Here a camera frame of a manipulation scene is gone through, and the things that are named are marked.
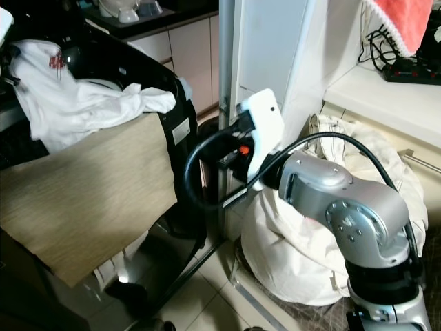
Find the red towel with white trim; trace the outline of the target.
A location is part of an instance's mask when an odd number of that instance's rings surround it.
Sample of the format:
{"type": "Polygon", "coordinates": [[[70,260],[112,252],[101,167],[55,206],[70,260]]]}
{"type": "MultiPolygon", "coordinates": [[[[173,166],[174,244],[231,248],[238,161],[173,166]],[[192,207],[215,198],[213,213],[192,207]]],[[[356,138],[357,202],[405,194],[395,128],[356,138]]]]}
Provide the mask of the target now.
{"type": "Polygon", "coordinates": [[[362,0],[386,25],[404,57],[415,56],[427,31],[434,0],[362,0]]]}

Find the beige kitchen cabinet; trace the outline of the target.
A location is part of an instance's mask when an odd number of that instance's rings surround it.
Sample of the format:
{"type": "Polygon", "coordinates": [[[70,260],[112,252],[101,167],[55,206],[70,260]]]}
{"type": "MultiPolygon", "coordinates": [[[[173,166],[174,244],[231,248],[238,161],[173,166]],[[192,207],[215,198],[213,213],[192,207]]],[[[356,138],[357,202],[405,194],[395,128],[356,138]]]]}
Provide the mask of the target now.
{"type": "Polygon", "coordinates": [[[201,116],[218,107],[218,16],[196,20],[128,41],[186,80],[190,101],[201,116]]]}

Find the white fabric laundry bag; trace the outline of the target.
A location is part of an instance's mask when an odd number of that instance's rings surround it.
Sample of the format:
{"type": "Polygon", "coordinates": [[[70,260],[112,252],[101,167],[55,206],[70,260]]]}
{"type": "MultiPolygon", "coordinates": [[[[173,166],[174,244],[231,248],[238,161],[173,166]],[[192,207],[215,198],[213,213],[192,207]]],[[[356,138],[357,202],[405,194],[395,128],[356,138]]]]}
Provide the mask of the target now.
{"type": "MultiPolygon", "coordinates": [[[[421,253],[429,227],[423,187],[380,130],[358,121],[313,114],[310,133],[340,132],[375,154],[407,203],[409,220],[421,253]]],[[[301,305],[333,305],[349,296],[349,275],[331,231],[278,198],[277,190],[261,190],[243,217],[240,245],[256,279],[278,299],[301,305]]]]}

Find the black power strip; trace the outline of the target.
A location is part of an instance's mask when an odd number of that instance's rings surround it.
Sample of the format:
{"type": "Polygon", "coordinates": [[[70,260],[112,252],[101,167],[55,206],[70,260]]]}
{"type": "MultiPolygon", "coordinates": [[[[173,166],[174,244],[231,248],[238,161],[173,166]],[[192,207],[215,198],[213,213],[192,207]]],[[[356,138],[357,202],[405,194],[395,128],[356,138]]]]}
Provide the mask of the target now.
{"type": "Polygon", "coordinates": [[[418,60],[401,58],[384,66],[380,73],[390,83],[441,86],[441,66],[418,60]]]}

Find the black top-load washing machine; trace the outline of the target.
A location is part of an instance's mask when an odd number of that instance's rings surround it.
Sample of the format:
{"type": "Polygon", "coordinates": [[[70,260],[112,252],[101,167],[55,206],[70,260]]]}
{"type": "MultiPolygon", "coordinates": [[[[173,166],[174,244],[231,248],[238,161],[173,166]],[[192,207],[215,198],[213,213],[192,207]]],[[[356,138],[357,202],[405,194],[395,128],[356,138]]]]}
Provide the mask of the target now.
{"type": "Polygon", "coordinates": [[[0,331],[161,329],[201,248],[196,113],[173,70],[94,26],[16,23],[0,48],[0,331]]]}

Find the white printed garment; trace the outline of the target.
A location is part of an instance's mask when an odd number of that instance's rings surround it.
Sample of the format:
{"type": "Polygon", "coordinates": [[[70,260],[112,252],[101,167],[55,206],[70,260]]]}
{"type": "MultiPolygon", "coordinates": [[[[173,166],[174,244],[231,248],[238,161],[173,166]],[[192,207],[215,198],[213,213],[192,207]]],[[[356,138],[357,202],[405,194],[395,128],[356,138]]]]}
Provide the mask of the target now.
{"type": "Polygon", "coordinates": [[[144,113],[166,114],[176,106],[173,92],[132,83],[123,90],[77,79],[70,72],[72,53],[50,41],[13,44],[19,53],[9,71],[31,137],[48,152],[58,152],[97,130],[130,122],[144,113]]]}

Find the white countertop pot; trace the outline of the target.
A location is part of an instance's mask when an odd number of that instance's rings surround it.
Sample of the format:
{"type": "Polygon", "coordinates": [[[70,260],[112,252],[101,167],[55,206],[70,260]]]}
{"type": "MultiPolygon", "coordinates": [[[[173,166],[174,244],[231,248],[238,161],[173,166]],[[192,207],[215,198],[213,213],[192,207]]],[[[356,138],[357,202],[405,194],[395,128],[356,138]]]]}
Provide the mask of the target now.
{"type": "Polygon", "coordinates": [[[101,15],[116,19],[120,24],[134,24],[158,18],[164,9],[157,0],[96,0],[101,15]]]}

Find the silver door frame post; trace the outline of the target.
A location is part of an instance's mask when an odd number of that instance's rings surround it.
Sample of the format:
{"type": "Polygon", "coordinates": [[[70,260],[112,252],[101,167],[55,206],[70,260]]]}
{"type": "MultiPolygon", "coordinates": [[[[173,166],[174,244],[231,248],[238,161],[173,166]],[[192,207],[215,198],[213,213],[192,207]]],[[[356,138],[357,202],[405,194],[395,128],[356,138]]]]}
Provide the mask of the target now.
{"type": "MultiPolygon", "coordinates": [[[[236,33],[234,28],[237,24],[237,6],[239,0],[218,0],[218,128],[225,129],[231,124],[231,102],[234,103],[233,94],[236,92],[236,86],[233,83],[234,78],[234,46],[236,42],[234,37],[236,33]]],[[[223,198],[226,194],[234,192],[234,179],[232,174],[226,170],[219,170],[221,175],[220,193],[223,198]]],[[[225,207],[222,212],[221,227],[223,227],[224,237],[233,241],[240,236],[240,215],[233,211],[232,205],[225,207]]]]}

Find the beige woven cloth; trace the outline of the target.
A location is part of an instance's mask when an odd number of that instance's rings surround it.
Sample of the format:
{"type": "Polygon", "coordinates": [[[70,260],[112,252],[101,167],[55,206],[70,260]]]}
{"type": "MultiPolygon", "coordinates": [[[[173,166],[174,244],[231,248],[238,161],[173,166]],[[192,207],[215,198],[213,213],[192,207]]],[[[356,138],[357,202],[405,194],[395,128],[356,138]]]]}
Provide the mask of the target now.
{"type": "Polygon", "coordinates": [[[157,114],[98,130],[1,173],[1,225],[73,287],[177,201],[157,114]]]}

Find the white shelf cabinet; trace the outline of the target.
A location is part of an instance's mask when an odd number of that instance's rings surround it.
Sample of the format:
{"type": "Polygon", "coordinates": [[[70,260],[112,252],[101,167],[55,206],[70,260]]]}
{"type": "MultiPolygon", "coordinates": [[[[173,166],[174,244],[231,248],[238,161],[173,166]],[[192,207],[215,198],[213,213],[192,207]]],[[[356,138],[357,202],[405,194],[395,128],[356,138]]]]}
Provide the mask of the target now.
{"type": "Polygon", "coordinates": [[[427,190],[429,211],[441,210],[441,86],[390,83],[357,63],[362,0],[239,0],[234,28],[236,105],[271,89],[283,111],[281,146],[306,120],[333,114],[371,124],[406,152],[427,190]]]}

